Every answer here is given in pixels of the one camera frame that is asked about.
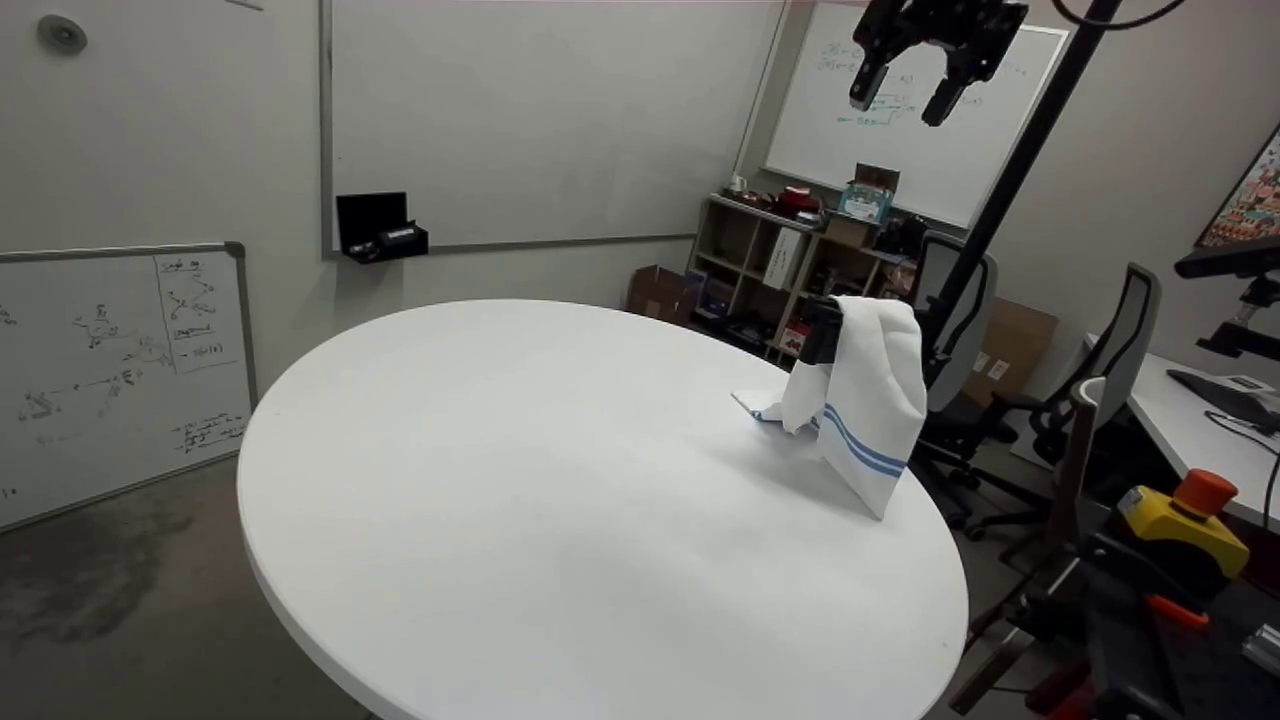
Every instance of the black metal pole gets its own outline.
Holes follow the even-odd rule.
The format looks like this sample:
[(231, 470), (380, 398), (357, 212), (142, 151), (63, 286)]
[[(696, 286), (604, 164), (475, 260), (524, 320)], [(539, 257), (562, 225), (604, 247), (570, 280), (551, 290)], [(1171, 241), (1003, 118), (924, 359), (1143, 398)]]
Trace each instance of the black metal pole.
[(940, 340), (940, 333), (946, 330), (950, 308), (958, 305), (968, 275), (973, 275), (974, 265), (989, 257), (989, 246), (992, 246), (992, 238), (994, 238), (994, 229), (999, 229), (1010, 198), (1025, 187), (1025, 179), (1028, 179), (1028, 171), (1030, 171), (1030, 164), (1036, 164), (1036, 157), (1041, 157), (1041, 150), (1045, 150), (1057, 118), (1069, 109), (1069, 99), (1071, 99), (1071, 91), (1075, 91), (1075, 79), (1082, 75), (1094, 44), (1105, 39), (1105, 29), (1101, 29), (1101, 24), (1112, 24), (1115, 11), (1121, 11), (1121, 0), (1091, 0), (1091, 5), (1088, 5), (1088, 15), (1082, 15), (1088, 24), (1075, 29), (1075, 36), (1071, 36), (1071, 44), (1069, 44), (1069, 56), (1062, 56), (1058, 70), (1051, 72), (1051, 79), (1049, 79), (1049, 87), (1045, 87), (1045, 98), (1041, 98), (1041, 103), (1036, 103), (1025, 135), (1014, 139), (1014, 150), (1010, 150), (1010, 157), (1007, 157), (1007, 164), (1003, 164), (1003, 171), (999, 171), (999, 179), (994, 179), (985, 212), (974, 216), (974, 225), (973, 225), (973, 234), (968, 234), (968, 241), (962, 241), (962, 252), (958, 252), (958, 260), (954, 260), (944, 292), (940, 292), (937, 305), (921, 318), (921, 333), (924, 333), (924, 380), (928, 380), (928, 383), (944, 372), (944, 365), (940, 365), (940, 358), (937, 358), (937, 354), (940, 354), (937, 340)]

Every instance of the white wall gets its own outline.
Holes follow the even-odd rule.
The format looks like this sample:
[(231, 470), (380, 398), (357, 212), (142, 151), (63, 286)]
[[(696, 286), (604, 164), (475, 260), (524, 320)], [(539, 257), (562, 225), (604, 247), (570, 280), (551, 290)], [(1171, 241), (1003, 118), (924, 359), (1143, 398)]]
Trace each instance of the white wall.
[[(34, 47), (40, 11), (76, 15), (79, 59)], [(248, 241), (258, 380), (380, 314), (458, 297), (620, 305), (638, 265), (687, 246), (429, 257), (385, 267), (320, 246), (316, 0), (2, 0), (0, 252)]]
[[(1049, 0), (1028, 5), (1036, 24), (1069, 29)], [(1143, 15), (1161, 5), (1123, 0), (1121, 15)], [(752, 164), (767, 151), (809, 9), (812, 0), (794, 0), (771, 75), (771, 109), (758, 111), (752, 135)], [(1153, 29), (1109, 36), (1094, 51), (992, 246), (999, 297), (1058, 318), (1041, 390), (1075, 358), (1080, 333), (1109, 324), (1123, 265), (1143, 265), (1165, 286), (1157, 354), (1280, 378), (1280, 365), (1230, 365), (1195, 347), (1195, 338), (1235, 314), (1238, 280), (1178, 280), (1171, 274), (1171, 260), (1191, 247), (1280, 119), (1276, 29), (1280, 0), (1189, 0)]]

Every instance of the white cloth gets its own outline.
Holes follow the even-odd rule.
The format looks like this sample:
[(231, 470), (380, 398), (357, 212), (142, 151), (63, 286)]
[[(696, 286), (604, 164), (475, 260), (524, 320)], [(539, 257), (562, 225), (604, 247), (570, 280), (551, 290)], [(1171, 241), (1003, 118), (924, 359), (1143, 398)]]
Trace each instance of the white cloth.
[(835, 475), (884, 516), (928, 417), (921, 324), (899, 301), (835, 297), (839, 344), (831, 365), (794, 365), (784, 398), (734, 393), (756, 419), (800, 432), (817, 419), (817, 450)]

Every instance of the black office chair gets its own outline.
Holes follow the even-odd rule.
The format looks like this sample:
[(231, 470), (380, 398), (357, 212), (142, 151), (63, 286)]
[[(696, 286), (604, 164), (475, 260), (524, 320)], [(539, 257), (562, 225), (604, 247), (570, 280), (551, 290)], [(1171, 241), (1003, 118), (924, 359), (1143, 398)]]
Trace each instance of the black office chair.
[(950, 480), (958, 488), (989, 486), (1007, 491), (1010, 500), (1025, 506), (1025, 513), (999, 513), (968, 524), (968, 537), (985, 537), (994, 524), (1045, 524), (1051, 500), (1041, 491), (1028, 491), (1025, 486), (1010, 486), (1003, 475), (992, 475), (985, 470), (973, 470), (973, 458), (985, 441), (1010, 445), (1014, 432), (1007, 429), (1007, 412), (1028, 412), (1028, 426), (1036, 432), (1030, 454), (1045, 466), (1058, 466), (1069, 450), (1069, 429), (1071, 429), (1071, 390), (1088, 378), (1105, 378), (1109, 393), (1094, 407), (1094, 429), (1109, 426), (1123, 406), (1137, 383), (1137, 372), (1149, 358), (1153, 330), (1161, 314), (1161, 280), (1149, 267), (1129, 265), (1121, 305), (1112, 324), (1101, 333), (1101, 340), (1082, 354), (1075, 372), (1049, 398), (1049, 401), (1007, 401), (994, 398), (974, 426), (946, 426), (940, 450), (946, 450), (954, 471)]
[[(924, 265), (914, 275), (914, 297), (910, 308), (928, 314), (937, 305), (937, 297), (944, 292), (954, 260), (958, 260), (954, 241), (940, 241), (928, 238), (924, 241)], [(928, 488), (928, 497), (940, 506), (940, 513), (946, 516), (946, 524), (962, 524), (973, 516), (968, 497), (958, 491), (958, 486), (946, 480), (946, 471), (940, 470), (940, 462), (946, 462), (946, 454), (933, 454), (933, 441), (944, 438), (940, 429), (946, 426), (946, 407), (954, 412), (958, 390), (973, 378), (973, 359), (985, 347), (989, 338), (989, 320), (992, 320), (992, 301), (994, 301), (994, 280), (999, 267), (994, 260), (981, 260), (968, 290), (958, 292), (958, 305), (946, 320), (946, 330), (940, 333), (940, 347), (933, 358), (933, 365), (940, 365), (940, 378), (928, 383), (928, 419), (921, 432), (921, 445), (910, 454), (910, 471), (921, 475), (921, 486)]]

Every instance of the yellow object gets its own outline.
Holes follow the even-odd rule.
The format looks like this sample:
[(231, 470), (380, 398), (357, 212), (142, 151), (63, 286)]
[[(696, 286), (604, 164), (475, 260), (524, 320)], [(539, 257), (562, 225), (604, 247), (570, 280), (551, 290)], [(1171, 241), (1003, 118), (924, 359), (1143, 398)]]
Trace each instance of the yellow object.
[(1224, 575), (1238, 575), (1248, 564), (1248, 550), (1238, 537), (1215, 516), (1189, 516), (1171, 506), (1171, 497), (1153, 488), (1131, 488), (1121, 506), (1123, 524), (1137, 542), (1171, 542), (1201, 550)]

